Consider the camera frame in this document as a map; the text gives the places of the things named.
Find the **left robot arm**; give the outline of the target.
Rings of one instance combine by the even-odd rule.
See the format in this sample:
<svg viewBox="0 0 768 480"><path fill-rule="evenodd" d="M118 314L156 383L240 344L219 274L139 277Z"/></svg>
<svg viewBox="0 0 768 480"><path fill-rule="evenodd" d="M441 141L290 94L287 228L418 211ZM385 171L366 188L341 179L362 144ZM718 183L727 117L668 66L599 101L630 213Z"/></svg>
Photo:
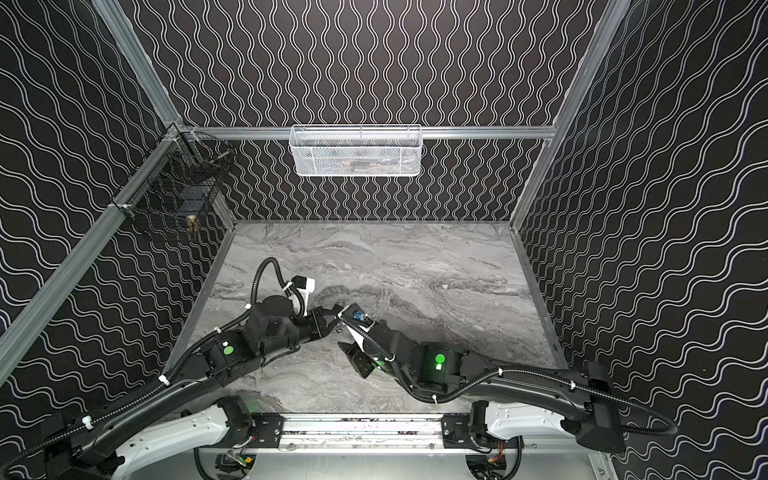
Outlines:
<svg viewBox="0 0 768 480"><path fill-rule="evenodd" d="M252 416L237 396L177 420L167 417L327 337L341 308L309 308L309 284L306 277L286 279L278 260L266 258L254 275L245 312L195 341L137 392L70 420L48 420L41 442L2 464L2 478L12 478L13 467L38 456L48 479L119 479L185 450L248 443Z"/></svg>

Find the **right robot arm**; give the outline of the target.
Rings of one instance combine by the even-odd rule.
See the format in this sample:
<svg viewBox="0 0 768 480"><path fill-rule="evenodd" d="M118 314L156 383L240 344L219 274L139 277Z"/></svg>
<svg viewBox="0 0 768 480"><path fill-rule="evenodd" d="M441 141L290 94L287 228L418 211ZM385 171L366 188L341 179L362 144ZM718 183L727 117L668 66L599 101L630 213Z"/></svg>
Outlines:
<svg viewBox="0 0 768 480"><path fill-rule="evenodd" d="M336 318L353 335L356 352L370 369L381 369L414 400L442 405L474 398L471 417L482 439L509 440L518 429L504 426L509 404L553 413L558 430L581 447L622 453L627 434L673 436L668 416L615 394L606 369L589 362L582 369L547 369L506 363L440 342L417 342L376 321L357 304Z"/></svg>

